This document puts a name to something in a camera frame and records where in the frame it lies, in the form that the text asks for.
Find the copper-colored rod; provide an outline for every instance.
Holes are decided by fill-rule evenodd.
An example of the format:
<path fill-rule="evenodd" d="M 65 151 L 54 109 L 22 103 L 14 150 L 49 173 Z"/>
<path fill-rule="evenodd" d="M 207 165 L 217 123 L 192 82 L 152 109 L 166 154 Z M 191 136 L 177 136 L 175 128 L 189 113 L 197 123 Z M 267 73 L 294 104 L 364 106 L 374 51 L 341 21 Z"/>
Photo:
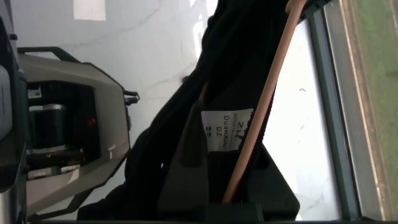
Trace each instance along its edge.
<path fill-rule="evenodd" d="M 289 16 L 287 18 L 285 29 L 282 33 L 282 37 L 280 38 L 274 61 L 272 62 L 271 68 L 269 70 L 267 81 L 264 85 L 264 89 L 262 90 L 256 112 L 254 113 L 254 117 L 248 131 L 248 135 L 243 144 L 242 151 L 239 155 L 238 161 L 236 162 L 227 189 L 224 193 L 223 203 L 230 203 L 232 201 L 235 191 L 238 188 L 239 181 L 241 180 L 246 166 L 248 165 L 254 144 L 256 143 L 262 123 L 264 122 L 272 93 L 275 90 L 287 49 L 289 48 L 290 41 L 292 40 L 295 27 L 300 19 L 305 2 L 306 0 L 290 0 L 286 5 L 286 13 L 288 13 Z"/>

